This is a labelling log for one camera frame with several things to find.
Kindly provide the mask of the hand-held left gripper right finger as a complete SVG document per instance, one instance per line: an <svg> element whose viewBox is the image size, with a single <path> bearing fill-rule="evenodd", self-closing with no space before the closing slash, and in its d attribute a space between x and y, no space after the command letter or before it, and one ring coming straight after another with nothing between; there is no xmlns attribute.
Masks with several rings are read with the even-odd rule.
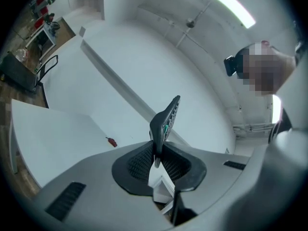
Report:
<svg viewBox="0 0 308 231"><path fill-rule="evenodd" d="M236 204L256 182L256 155L221 154L166 142L163 165L175 170L170 226L233 226Z"/></svg>

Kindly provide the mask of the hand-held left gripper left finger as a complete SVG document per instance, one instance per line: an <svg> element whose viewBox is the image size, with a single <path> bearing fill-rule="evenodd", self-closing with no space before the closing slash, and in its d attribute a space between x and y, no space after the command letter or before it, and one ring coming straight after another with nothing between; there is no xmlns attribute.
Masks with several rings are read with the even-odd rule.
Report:
<svg viewBox="0 0 308 231"><path fill-rule="evenodd" d="M141 142L81 160L34 198L53 231L167 231L173 226L148 185L152 143Z"/></svg>

